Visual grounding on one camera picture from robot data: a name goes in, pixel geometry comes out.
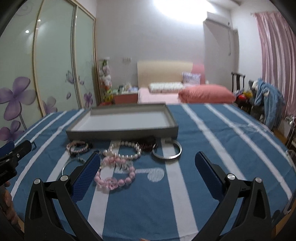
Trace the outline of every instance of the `white pillow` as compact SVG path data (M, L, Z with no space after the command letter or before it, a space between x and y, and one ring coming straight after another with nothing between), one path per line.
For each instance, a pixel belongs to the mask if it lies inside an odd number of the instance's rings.
M149 84L150 93L178 93L183 88L184 86L181 82Z

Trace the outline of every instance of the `metal screw head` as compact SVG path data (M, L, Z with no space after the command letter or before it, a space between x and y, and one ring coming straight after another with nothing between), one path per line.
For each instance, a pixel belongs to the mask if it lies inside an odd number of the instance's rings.
M256 181L257 183L261 183L261 182L262 182L262 179L259 178L259 177L256 177L256 178L255 178L255 181Z
M40 179L39 178L37 178L37 179L34 180L34 184L39 184L39 183L40 183Z
M235 179L235 175L233 175L233 174L228 174L227 175L227 178L229 179L229 180L234 180Z
M62 182L65 182L65 181L68 180L68 176L63 175L63 176L61 176L60 180L61 180Z

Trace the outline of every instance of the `pink bedsheet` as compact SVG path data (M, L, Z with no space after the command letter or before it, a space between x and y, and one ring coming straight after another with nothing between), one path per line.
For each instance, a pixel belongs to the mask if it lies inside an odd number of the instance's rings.
M180 104L178 93L153 93L149 92L148 88L140 88L138 93L138 103L166 103Z

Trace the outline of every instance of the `curtain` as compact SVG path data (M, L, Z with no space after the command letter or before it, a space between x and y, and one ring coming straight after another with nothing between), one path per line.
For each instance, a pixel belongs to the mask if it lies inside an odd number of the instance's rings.
M281 13L254 15L262 47L262 79L282 92L284 115L296 115L296 37Z

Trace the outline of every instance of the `hand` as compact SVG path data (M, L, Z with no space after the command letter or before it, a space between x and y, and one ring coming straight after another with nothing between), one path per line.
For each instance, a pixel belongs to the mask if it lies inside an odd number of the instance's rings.
M9 187L10 186L10 182L6 182L4 184L5 187ZM9 221L11 221L11 224L17 224L18 223L18 215L14 209L14 206L13 206L13 202L12 202L12 197L10 195L10 192L8 190L5 190L5 193L4 193L4 201L8 207L8 209L4 212L7 219Z

